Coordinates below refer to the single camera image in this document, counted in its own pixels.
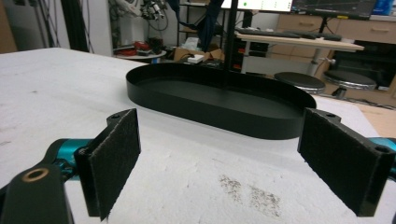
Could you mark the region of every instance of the oval black tray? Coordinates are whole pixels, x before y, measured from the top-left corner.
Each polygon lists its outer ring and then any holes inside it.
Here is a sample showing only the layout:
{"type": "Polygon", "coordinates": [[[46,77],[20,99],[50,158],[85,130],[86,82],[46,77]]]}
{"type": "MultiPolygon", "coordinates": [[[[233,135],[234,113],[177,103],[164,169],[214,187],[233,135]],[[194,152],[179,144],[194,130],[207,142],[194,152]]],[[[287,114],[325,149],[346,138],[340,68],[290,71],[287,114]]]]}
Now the oval black tray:
{"type": "Polygon", "coordinates": [[[263,139],[300,136],[304,108],[316,108],[311,95],[291,85],[184,63],[143,65],[126,79],[138,105],[263,139]]]}

